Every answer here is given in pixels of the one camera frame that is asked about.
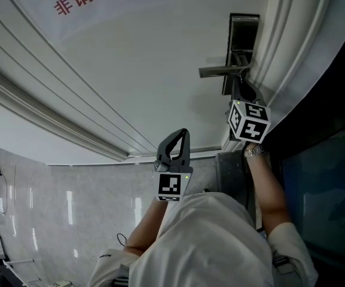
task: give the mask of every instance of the gray tiled floor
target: gray tiled floor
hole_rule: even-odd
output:
[[[187,194],[214,188],[212,158],[191,166]],[[60,279],[86,286],[100,251],[121,248],[117,233],[128,236],[153,198],[151,164],[50,167],[0,150],[0,168],[8,182],[0,178],[5,251],[11,260],[33,258],[35,265],[16,269],[42,286]]]

